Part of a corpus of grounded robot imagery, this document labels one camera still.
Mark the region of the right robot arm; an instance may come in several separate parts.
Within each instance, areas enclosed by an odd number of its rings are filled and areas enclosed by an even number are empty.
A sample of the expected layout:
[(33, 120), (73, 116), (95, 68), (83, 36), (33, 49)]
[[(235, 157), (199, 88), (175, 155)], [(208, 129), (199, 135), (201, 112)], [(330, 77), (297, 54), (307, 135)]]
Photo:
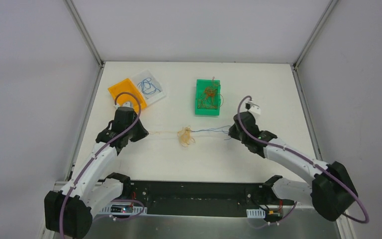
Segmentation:
[(289, 147), (275, 134), (259, 130), (250, 112), (240, 112), (233, 117), (234, 125), (229, 135), (254, 154), (276, 162), (290, 170), (302, 181), (289, 180), (283, 176), (270, 178), (270, 186), (263, 189), (263, 199), (275, 204), (289, 199), (312, 206), (329, 221), (337, 220), (358, 199), (358, 192), (343, 164), (331, 164), (306, 155)]

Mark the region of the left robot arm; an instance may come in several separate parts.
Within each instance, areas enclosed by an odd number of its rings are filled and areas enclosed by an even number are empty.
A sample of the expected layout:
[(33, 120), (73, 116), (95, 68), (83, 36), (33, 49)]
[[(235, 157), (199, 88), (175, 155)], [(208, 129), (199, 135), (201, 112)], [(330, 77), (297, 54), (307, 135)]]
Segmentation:
[(82, 239), (98, 212), (114, 199), (127, 201), (132, 194), (129, 176), (112, 172), (97, 186), (105, 170), (129, 142), (148, 136), (140, 114), (131, 107), (118, 107), (113, 120), (96, 137), (86, 162), (59, 191), (44, 198), (45, 227), (62, 236)]

